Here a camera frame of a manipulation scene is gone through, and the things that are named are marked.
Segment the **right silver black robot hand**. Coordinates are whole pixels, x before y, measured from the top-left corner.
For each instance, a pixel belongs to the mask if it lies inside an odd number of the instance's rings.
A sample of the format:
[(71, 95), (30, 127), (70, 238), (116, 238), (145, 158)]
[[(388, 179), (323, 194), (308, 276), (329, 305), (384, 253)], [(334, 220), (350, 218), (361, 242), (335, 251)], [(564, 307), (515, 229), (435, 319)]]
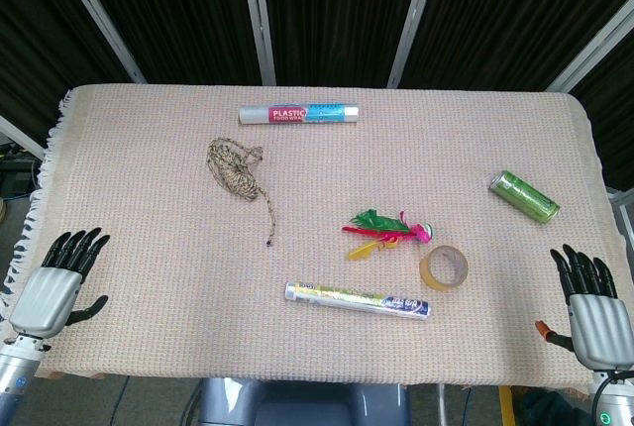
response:
[(610, 268), (564, 244), (555, 262), (567, 306), (571, 334), (562, 335), (539, 320), (535, 327), (548, 343), (575, 354), (593, 372), (626, 372), (633, 367), (633, 329), (618, 297)]

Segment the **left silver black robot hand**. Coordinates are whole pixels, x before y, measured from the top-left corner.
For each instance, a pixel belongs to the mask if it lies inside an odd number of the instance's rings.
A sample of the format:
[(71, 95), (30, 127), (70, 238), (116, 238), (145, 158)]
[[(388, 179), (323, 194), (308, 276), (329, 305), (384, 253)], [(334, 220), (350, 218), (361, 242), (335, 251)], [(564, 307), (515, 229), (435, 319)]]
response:
[(99, 296), (83, 309), (76, 310), (74, 305), (109, 240), (99, 227), (64, 232), (56, 238), (14, 307), (9, 318), (13, 331), (35, 339), (49, 339), (63, 328), (97, 315), (108, 302), (107, 295)]

